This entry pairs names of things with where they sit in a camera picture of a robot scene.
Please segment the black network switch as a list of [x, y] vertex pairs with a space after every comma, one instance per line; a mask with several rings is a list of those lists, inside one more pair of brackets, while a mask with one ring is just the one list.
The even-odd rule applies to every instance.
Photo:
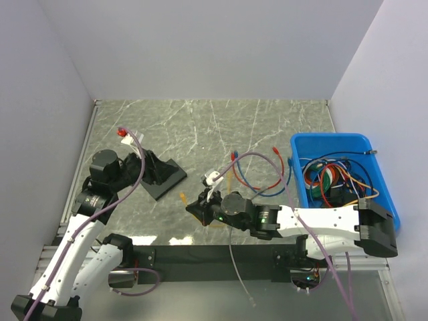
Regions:
[[140, 184], [158, 201], [187, 178], [187, 173], [173, 160], [160, 160], [151, 150], [143, 150], [145, 168]]

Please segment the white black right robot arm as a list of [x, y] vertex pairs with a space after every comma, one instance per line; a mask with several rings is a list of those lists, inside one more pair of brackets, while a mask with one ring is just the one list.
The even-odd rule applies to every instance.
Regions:
[[373, 257], [398, 255], [393, 216], [371, 199], [345, 207], [293, 209], [255, 204], [238, 192], [222, 197], [219, 191], [205, 189], [185, 209], [203, 226], [217, 220], [261, 240], [304, 235], [304, 244], [294, 250], [302, 267], [358, 248]]

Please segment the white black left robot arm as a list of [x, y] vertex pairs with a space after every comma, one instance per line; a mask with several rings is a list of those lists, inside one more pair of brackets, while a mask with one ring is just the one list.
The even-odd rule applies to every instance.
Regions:
[[76, 197], [66, 232], [40, 279], [27, 295], [18, 295], [11, 311], [18, 320], [80, 320], [84, 301], [116, 268], [133, 271], [136, 258], [131, 238], [104, 238], [88, 264], [84, 260], [122, 202], [118, 192], [134, 191], [144, 175], [144, 150], [120, 160], [113, 150], [92, 159], [86, 185]]

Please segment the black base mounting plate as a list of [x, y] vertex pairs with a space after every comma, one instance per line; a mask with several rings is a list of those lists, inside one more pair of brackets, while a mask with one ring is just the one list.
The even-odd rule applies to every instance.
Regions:
[[148, 268], [162, 282], [269, 280], [290, 282], [293, 272], [326, 268], [301, 245], [139, 245], [129, 267]]

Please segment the blue plastic bin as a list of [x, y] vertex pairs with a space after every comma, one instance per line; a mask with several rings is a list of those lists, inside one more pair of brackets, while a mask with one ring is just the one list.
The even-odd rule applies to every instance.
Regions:
[[299, 133], [290, 140], [301, 207], [333, 208], [373, 200], [401, 222], [367, 137], [356, 133]]

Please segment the aluminium frame rail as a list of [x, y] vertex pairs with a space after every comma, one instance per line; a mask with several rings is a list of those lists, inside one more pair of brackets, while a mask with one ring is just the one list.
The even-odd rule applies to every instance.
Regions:
[[[306, 258], [298, 254], [294, 245], [232, 245], [232, 253], [238, 267], [261, 265], [263, 268], [284, 266], [289, 270], [309, 270], [319, 267], [326, 268], [325, 259]], [[44, 271], [54, 256], [56, 246], [45, 246], [42, 249], [36, 272]], [[201, 265], [225, 267], [232, 264], [228, 245], [134, 245], [134, 259], [138, 260], [142, 268], [161, 269], [160, 266]], [[365, 254], [349, 254], [351, 268], [355, 270], [388, 270], [386, 259], [371, 257]], [[336, 254], [332, 257], [332, 265], [338, 270], [346, 269], [345, 254]]]

